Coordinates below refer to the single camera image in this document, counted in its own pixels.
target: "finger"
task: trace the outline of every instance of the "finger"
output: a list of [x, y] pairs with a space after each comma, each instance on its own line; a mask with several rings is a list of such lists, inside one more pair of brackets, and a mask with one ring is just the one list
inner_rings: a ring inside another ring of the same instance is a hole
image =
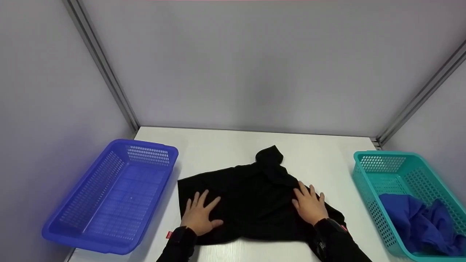
[[218, 228], [219, 226], [223, 225], [223, 220], [216, 219], [211, 222], [212, 228]]
[[209, 190], [206, 189], [206, 190], [202, 193], [201, 197], [199, 198], [199, 203], [198, 203], [198, 205], [199, 205], [200, 207], [204, 207], [204, 202], [206, 201], [207, 194], [209, 194]]
[[306, 186], [301, 181], [299, 181], [298, 184], [299, 184], [299, 188], [301, 189], [302, 194], [304, 196], [309, 196], [309, 191], [306, 188]]
[[325, 205], [325, 195], [324, 195], [322, 192], [321, 192], [321, 195], [320, 195], [319, 202], [320, 202], [322, 205]]
[[191, 210], [191, 199], [189, 198], [188, 199], [188, 202], [186, 203], [186, 210], [185, 210], [185, 214]]
[[295, 193], [296, 198], [298, 200], [301, 200], [302, 198], [304, 198], [304, 195], [301, 193], [301, 191], [299, 191], [299, 189], [293, 188], [293, 192]]
[[191, 208], [195, 208], [198, 206], [198, 201], [199, 201], [199, 192], [196, 192], [194, 194], [194, 200], [192, 201], [192, 206]]
[[210, 213], [215, 206], [220, 202], [220, 197], [216, 197], [210, 204], [206, 206], [206, 210]]
[[309, 191], [310, 191], [311, 197], [316, 197], [316, 196], [315, 196], [315, 188], [314, 188], [313, 185], [310, 185], [310, 186], [309, 186]]
[[296, 210], [299, 209], [299, 202], [298, 202], [298, 200], [292, 199], [292, 200], [291, 200], [291, 203], [293, 203], [293, 206], [296, 208]]

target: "basket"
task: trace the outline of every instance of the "basket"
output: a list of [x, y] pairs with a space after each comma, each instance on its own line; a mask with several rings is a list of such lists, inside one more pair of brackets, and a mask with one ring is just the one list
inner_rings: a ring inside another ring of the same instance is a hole
[[136, 248], [178, 157], [172, 146], [111, 142], [42, 229], [60, 244], [124, 255]]
[[408, 152], [366, 151], [354, 154], [353, 180], [387, 250], [394, 256], [417, 262], [466, 262], [466, 256], [452, 257], [410, 253], [391, 222], [379, 195], [409, 194], [428, 206], [443, 201], [454, 220], [455, 230], [466, 234], [466, 211], [419, 155]]

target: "gray wall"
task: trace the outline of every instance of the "gray wall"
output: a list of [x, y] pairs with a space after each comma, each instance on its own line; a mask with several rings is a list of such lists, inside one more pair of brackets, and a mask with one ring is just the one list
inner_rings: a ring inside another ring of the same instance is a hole
[[466, 63], [387, 142], [426, 158], [466, 206]]
[[466, 38], [464, 0], [84, 0], [142, 125], [375, 136]]
[[0, 261], [62, 262], [49, 214], [129, 126], [59, 0], [0, 1]]

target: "hand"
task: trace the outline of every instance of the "hand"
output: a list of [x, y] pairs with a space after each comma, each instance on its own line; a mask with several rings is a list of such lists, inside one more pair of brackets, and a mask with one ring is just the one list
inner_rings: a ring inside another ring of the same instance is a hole
[[291, 200], [293, 206], [298, 211], [299, 216], [311, 225], [317, 224], [322, 219], [329, 218], [327, 209], [325, 208], [325, 195], [321, 193], [320, 199], [315, 195], [315, 188], [310, 185], [310, 192], [304, 184], [299, 181], [299, 188], [294, 188], [296, 199]]
[[186, 226], [192, 229], [198, 236], [209, 233], [212, 229], [223, 225], [223, 220], [209, 221], [209, 214], [220, 202], [220, 197], [217, 197], [209, 205], [204, 207], [204, 201], [208, 193], [209, 190], [205, 190], [201, 197], [199, 197], [199, 192], [196, 192], [192, 204], [191, 199], [188, 199], [185, 214], [181, 218], [180, 226]]

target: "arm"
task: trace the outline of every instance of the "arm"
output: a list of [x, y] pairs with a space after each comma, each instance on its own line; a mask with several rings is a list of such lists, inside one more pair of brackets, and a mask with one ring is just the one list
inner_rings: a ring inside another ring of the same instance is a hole
[[326, 262], [370, 262], [370, 259], [353, 241], [351, 235], [332, 220], [322, 219], [314, 225], [317, 231], [317, 250]]
[[175, 229], [167, 242], [157, 262], [187, 262], [194, 253], [197, 237], [212, 231], [223, 224], [222, 220], [209, 221], [209, 214], [220, 202], [220, 197], [204, 207], [208, 190], [199, 197], [196, 192], [194, 199], [188, 199], [186, 210], [181, 218], [181, 225]]
[[292, 203], [299, 216], [317, 231], [316, 255], [325, 262], [370, 262], [346, 229], [329, 218], [325, 209], [325, 195], [321, 193], [320, 198], [317, 198], [312, 185], [309, 191], [301, 181], [299, 186], [300, 190], [294, 189], [297, 199], [293, 199]]
[[174, 234], [182, 234], [181, 241], [171, 241], [173, 239], [170, 238], [157, 262], [186, 262], [192, 256], [197, 239], [196, 233], [190, 228], [179, 227], [172, 233]]

